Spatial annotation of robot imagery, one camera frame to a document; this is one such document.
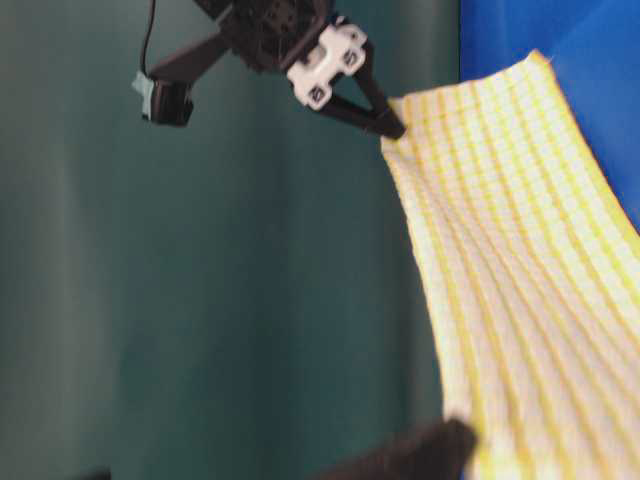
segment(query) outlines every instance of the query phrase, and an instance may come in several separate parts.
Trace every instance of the green backdrop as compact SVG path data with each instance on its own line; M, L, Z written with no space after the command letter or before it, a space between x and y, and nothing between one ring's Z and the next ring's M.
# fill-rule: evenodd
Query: green backdrop
M337 3L389 94L457 80L457 2ZM0 477L300 479L437 417L378 139L232 56L142 122L147 10L0 2ZM211 28L159 0L151 61Z

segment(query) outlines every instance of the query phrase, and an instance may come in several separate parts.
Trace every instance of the yellow stripe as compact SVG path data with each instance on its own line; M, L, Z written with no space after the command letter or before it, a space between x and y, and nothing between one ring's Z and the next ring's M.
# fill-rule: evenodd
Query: yellow stripe
M454 90L454 95L456 98L456 103L457 105L460 105L460 95L459 95L459 90L456 89ZM438 99L441 105L441 108L444 109L444 102L442 99L442 94L441 92L438 95ZM424 101L424 97L423 97L423 109L426 109L426 102ZM443 122L442 122L442 126L444 128L444 132L445 135L449 141L449 145L451 147L452 150L452 154L454 157L458 156L458 152L455 146L455 141L452 138L451 135L451 131L447 125L447 117L444 118ZM427 133L427 143L428 144L432 144L433 143L433 134L430 128L430 122L427 121L425 122L425 131ZM471 136L469 134L468 129L466 130L466 134L467 134L467 139L469 141L469 145L472 146L473 143L471 142ZM472 153L472 156L474 157L474 162L476 163L476 166L478 166L478 159L477 156ZM442 179L442 172L443 172L443 168L442 168L442 160L440 158L440 154L437 151L437 149L433 149L432 150L432 154L433 154L433 160L435 162L435 168L436 168L436 174ZM458 183L460 183L461 187L462 187L462 191L463 191L463 196L465 198L465 201L467 203L467 205L469 206L469 209L476 221L476 223L478 225L481 224L481 222L479 221L479 217L478 217L478 213L476 208L473 205L473 201L470 198L469 195L469 191L467 188L467 185L465 184L464 180L463 180L463 173L460 169L460 164L458 161L456 161L456 159L454 158L453 161L451 162L453 164L454 170L456 172L456 177L458 180ZM423 170L423 175L425 177L425 179L429 178L429 175L427 172L425 172ZM483 177L482 174L480 174L480 179L481 179L481 183L483 183ZM447 198L449 199L449 204L452 205L454 208L456 206L456 202L453 201L451 199L451 196L448 192L448 190L446 189L446 186L444 187L444 191L445 194L447 195ZM472 233L469 233L469 238L472 239L474 238L474 235ZM491 243L491 239L488 239L488 242L491 244L492 249L496 252L497 257L500 258L499 253L497 252L497 249L495 248L495 246ZM484 255L482 255L485 262L487 263L487 266L489 265L489 262L487 261L487 259L484 257ZM505 270L507 272L509 272L508 268L506 265L503 265ZM507 302L504 293L502 292L502 290L500 289L500 282L497 281L493 270L488 266L487 270L489 271L489 274L491 275L491 279L493 280L494 285L496 286L496 290L498 292L498 294L500 295L500 299L502 300L502 303L504 304L505 308L508 311L509 314L509 318L511 320L511 323L513 324L515 318L514 318L514 313L511 310L511 307L509 306L509 302ZM520 296L523 299L523 302L526 304L527 306L527 310L529 311L529 314L533 317L534 313L533 311L530 309L530 306L526 303L526 299L524 298L524 296L522 295L522 292L517 289L518 293L520 294ZM498 335L496 333L496 328L491 320L490 317L487 316L487 318L485 319L487 321L487 327L488 327L488 333L489 333L489 338L491 340L491 344L492 344L492 348L496 354L497 357L497 361L498 361L498 368L500 370L500 376L502 378L503 383L505 384L505 388L507 391L507 400L508 400L508 418L509 418L509 424L511 426L513 426L514 430L515 430L515 439L516 439L516 454L519 456L519 458L522 460L522 464L521 467L524 469L524 476L525 478L534 478L534 473L533 473L533 465L532 465L532 458L531 458L531 453L526 445L526 440L524 438L524 427L522 425L522 422L519 420L519 418L523 418L524 417L524 412L520 412L518 413L514 413L513 410L518 410L518 399L517 396L515 394L515 390L513 387L513 380L511 379L511 376L509 375L507 368L506 368L506 364L507 364L507 360L505 358L504 352L502 351L502 348L500 346L500 340L498 339ZM522 333L520 332L519 328L515 328L516 330L516 336L518 338L518 341L521 345L521 347L524 347L526 349L525 343L522 340ZM527 358L527 360L530 360L529 355L525 354L525 357ZM529 369L532 368L532 364L530 361L528 361L529 364ZM536 378L536 380L539 382L539 378L536 375L535 371L532 372L534 378Z
M471 90L471 94L473 96L473 98L476 100L476 104L480 104L479 102L479 98L478 98L478 93L476 90L476 85L475 83L471 83L470 84L470 90ZM481 108L478 108L478 117L480 120L480 125L481 125L481 130L482 130L482 134L484 136L484 138L486 139L486 146L489 150L489 158L491 158L492 161L492 165L495 169L495 171L498 174L498 178L502 187L503 192L505 193L505 197L507 199L507 203L509 206L510 211L513 214L513 218L514 218L514 223L516 224L520 236L521 238L523 238L525 240L525 248L527 248L528 252L529 252L529 257L531 259L534 260L534 262L538 265L539 270L541 270L543 272L543 274L547 277L547 280L549 281L550 278L547 274L547 272L541 268L540 265L540 260L537 256L537 254L535 253L535 251L532 249L528 236L526 234L526 229L523 227L522 225L522 220L518 214L518 211L515 207L515 202L513 199L513 195L511 194L511 191L509 190L507 183L506 183L506 179L505 179L505 174L502 170L502 167L500 165L500 162L498 161L498 156L495 152L495 147L491 138L491 134L489 132L489 128L487 126L487 122L486 119L484 117L484 112L482 111ZM467 133L467 137L470 137L469 134L469 127L468 124L466 122L466 119L464 117L463 118L463 125L465 128L465 131ZM482 168L480 167L480 160L478 157L478 153L476 151L475 145L473 142L470 142L470 151L471 151L471 155L472 155L472 159L476 165L476 170L478 171L478 175L480 177L480 188L482 190L482 193L488 198L489 201L489 210L492 216L492 219L495 223L495 225L498 227L502 237L505 239L509 252L511 253L511 256L514 258L514 260L518 263L518 265L520 266L520 268L522 268L526 273L527 276L529 277L529 279L531 279L531 283L532 285L534 285L534 288L537 290L540 298L543 300L543 303L547 309L547 311L551 312L551 314L554 316L554 318L558 318L557 313L555 312L555 310L553 309L553 307L549 304L549 302L547 301L546 295L542 292L542 290L540 289L540 287L536 284L535 281L533 281L531 272L529 271L529 269L526 267L526 265L522 262L522 260L520 259L520 257L515 253L515 248L513 246L512 241L510 240L509 236L506 235L505 230L504 230L504 225L502 224L499 215L497 214L497 208L496 208L496 203L495 203L495 199L493 198L493 194L491 193L491 191L489 190L487 184L486 184L486 179L484 178L484 174L482 172ZM516 286L516 288L518 289L518 293L520 294L520 296L523 298L523 300L526 302L527 304L527 309L529 310L532 318L535 318L536 315L533 313L532 307L530 305L530 303L527 301L527 299L525 298L525 295L523 294L523 292L520 290L520 288L517 286L517 282L516 279L513 275L513 273L507 268L506 264L505 264L505 269L507 269L507 271L509 272L509 275L514 283L514 285ZM549 281L549 284L553 286L554 289L557 290L557 287L555 286L555 284L553 284L553 282ZM567 453L564 449L564 447L562 446L562 442L560 440L560 435L558 433L558 426L556 421L553 419L553 414L552 414L552 407L550 405L549 402L549 398L548 396L544 393L545 392L545 387L544 384L540 378L540 373L537 372L537 368L532 367L531 365L534 363L532 358L531 358L531 353L529 352L529 349L526 348L526 342L524 342L523 340L523 335L522 333L519 334L518 339L520 341L520 344L524 347L523 351L526 352L526 359L527 362L530 365L530 368L534 374L534 380L535 380L535 384L536 384L536 390L538 392L538 398L540 400L540 404L541 404L541 408L542 408L542 413L545 417L545 421L547 423L547 426L550 430L550 435L551 438L554 442L554 451L556 456L559 459L562 471L564 472L564 477L565 478L575 478L575 472L573 471L573 468L570 465L570 462L568 460L567 457Z
M529 78L529 81L527 81L527 86L529 88L529 92L531 93L531 97L535 99L534 105L536 105L536 108L538 108L538 106L539 106L539 98L537 97L537 94L535 92L535 88L533 88L533 86L531 85L530 78ZM557 145L557 142L555 140L555 137L554 137L553 133L550 130L546 114L545 113L541 113L539 111L538 111L538 113L543 118L543 128L544 128L544 131L546 133L546 138L549 141L549 143L551 144L551 148L553 149L554 155L557 158L560 159L560 166L561 166L562 170L564 171L565 177L568 179L569 184L571 185L571 191L572 191L573 195L578 199L578 203L580 205L582 205L583 207L586 207L585 209L587 211L587 217L588 217L589 225L591 227L591 230L592 230L594 236L596 238L598 238L598 240L600 241L602 249L603 249L604 252L606 252L607 256L609 257L610 262L612 263L612 265L614 265L616 273L618 273L618 275L620 275L620 276L624 276L627 279L626 283L629 283L630 279L628 278L626 273L621 271L621 267L620 267L620 264L619 264L618 260L613 257L613 254L611 252L611 246L609 245L609 243L606 240L604 240L604 238L603 238L604 234L603 234L602 230L600 229L600 227L598 225L596 225L595 219L593 218L593 213L591 212L591 209L589 208L589 202L585 201L584 197L582 196L582 194L580 192L580 189L576 185L575 177L569 171L568 162L567 162L566 156L564 155L564 152L561 151L558 148L558 145ZM563 208L563 206L561 206L561 204L558 204L557 206L560 209ZM601 288L606 288L604 286L604 282L601 281L600 285L601 285ZM599 387L597 382L594 380L593 372L591 372L586 367L586 365L584 365L584 361L582 360L582 358L579 355L577 355L577 356L578 356L578 359L580 360L580 362L581 362L581 364L583 366L583 369L587 372L587 375L588 375L589 379L594 384L594 386L596 386L596 388L598 390L598 393L600 394L600 398L604 401L605 408L607 409L607 411L609 413L609 416L613 419L613 422L614 422L616 430L623 437L624 444L625 444L626 448L628 449L629 453L631 454L633 462L636 464L637 467L640 468L640 460L639 460L639 458L637 456L636 451L634 449L632 449L632 447L631 447L631 445L633 444L632 443L632 439L629 437L627 432L622 428L622 426L620 424L620 419L619 419L619 416L618 416L618 411L612 407L611 403L608 401L608 399L604 395L602 389Z
M415 118L413 116L412 113L412 106L411 106L411 102L409 100L406 101L406 111L407 111L407 116L409 118ZM418 161L419 165L422 165L422 155L420 153L420 148L418 147L417 142L415 141L415 138L413 137L413 131L412 128L408 129L408 136L409 136L409 141L411 142L411 146L413 148L413 152L414 152L414 156L416 158L416 160ZM427 224L429 226L429 230L431 230L432 235L434 237L434 247L436 250L436 256L438 258L438 263L440 264L440 268L442 270L442 272L444 273L445 276L445 281L447 284L447 291L449 292L449 303L452 307L453 313L454 313L454 318L455 318L455 322L457 325L457 330L460 336L460 340L461 340L461 347L462 347L462 352L464 355L464 363L465 363L465 368L468 372L469 375L469 380L470 380L470 386L471 386L471 397L472 397L472 423L473 425L477 428L478 430L478 435L481 439L485 438L486 436L486 432L487 432L487 425L486 425L486 418L484 415L484 410L482 408L482 402L483 402L483 398L482 398L482 393L480 391L479 388L479 381L478 381L478 372L476 369L476 365L475 362L472 360L472 357L474 355L473 353L473 347L472 347L472 341L469 335L469 330L463 325L464 322L464 316L462 314L462 308L461 308L461 304L460 304L460 300L459 300L459 296L457 293L457 287L455 285L454 279L453 279L453 275L451 273L451 270L449 269L449 265L447 263L447 257L444 253L444 247L442 244L442 240L440 239L440 236L437 232L437 229L435 228L433 219L431 218L431 215L428 213L429 209L425 204L425 200L424 197L419 193L420 192L420 188L418 186L415 185L415 179L414 179L414 191L416 192L418 199L420 201L421 204L421 209L423 212L423 215L425 216L425 219L427 220ZM458 250L460 251L460 245L459 243L456 241L456 245L458 247ZM483 450L485 448L484 444L480 444L478 450ZM484 475L486 475L486 478L492 478L493 477L493 472L491 472L489 470L489 465L483 465L483 478Z
M507 82L510 82L510 77L508 72L505 72L505 78L507 80ZM525 137L527 139L527 142L529 144L529 146L531 147L532 153L535 157L537 157L538 159L541 159L541 155L540 152L538 151L535 143L533 142L533 137L531 135L531 132L529 131L529 126L527 124L526 118L524 116L524 112L522 111L522 108L520 107L519 104L519 99L518 97L515 95L515 92L511 92L511 98L513 100L513 104L515 107L515 111L516 111L516 117L518 118L518 122L520 123L520 125L522 126L522 128L524 129L525 132ZM543 166L543 178L544 178L544 183L545 186L547 188L547 192L551 195L551 198L553 200L553 204L555 206L557 206L558 209L564 211L561 203L560 203L560 199L558 197L557 192L555 191L555 187L553 186L553 183L551 181L551 179L549 178L549 172L544 168L544 164L541 163L541 165ZM536 202L537 200L535 198L535 195L532 194L532 192L528 192L529 194L529 200L531 202ZM540 216L540 220L542 221L542 226L543 226L543 230L545 232L545 236L547 237L547 241L551 241L553 242L554 240L552 239L551 233L550 233L550 228L549 225L547 225L546 220L544 219L543 216ZM585 264L585 266L590 267L590 269L588 268L588 272L589 272L589 276L592 278L592 280L599 280L599 277L597 276L597 273L594 277L594 269L593 269L593 265L591 265L591 263L589 262L589 259L587 258L584 249L582 248L582 245L580 244L579 239L576 237L575 232L573 232L572 228L570 225L566 225L566 220L563 220L563 223L565 223L565 229L566 229L566 233L567 236L569 238L569 241L573 247L574 250L576 250L576 252L578 253L578 255L580 256L581 260L583 261L583 263ZM558 258L562 258L560 255L560 252L554 252L556 254L556 256ZM616 305L613 304L611 302L610 298L607 298L607 305L612 308L613 312L618 313L616 310ZM561 369L558 372L561 377L563 378L564 384L565 385L571 385L571 383L569 382L569 379L566 377L566 374L564 373L564 371ZM574 404L574 407L576 409L576 412L578 414L578 418L580 419L580 422L582 423L585 432L587 434L588 437L588 441L591 444L591 447L593 449L593 453L594 456L596 457L596 459L598 460L598 462L600 463L600 466L602 468L602 473L605 475L605 478L613 478L612 473L611 473L611 466L609 465L609 461L607 460L607 458L605 457L605 455L602 453L600 447L599 447L599 442L597 440L597 435L595 434L595 432L593 431L591 425L589 425L589 422L587 420L587 415L586 412L584 410L584 407L581 405L580 401L576 398L576 394L573 390L573 388L569 389L569 395L572 399L572 402Z

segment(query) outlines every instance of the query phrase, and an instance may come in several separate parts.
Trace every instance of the cloth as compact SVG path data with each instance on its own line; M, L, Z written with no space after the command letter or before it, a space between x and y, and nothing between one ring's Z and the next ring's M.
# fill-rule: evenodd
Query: cloth
M539 52L395 100L445 417L468 479L640 478L640 239Z

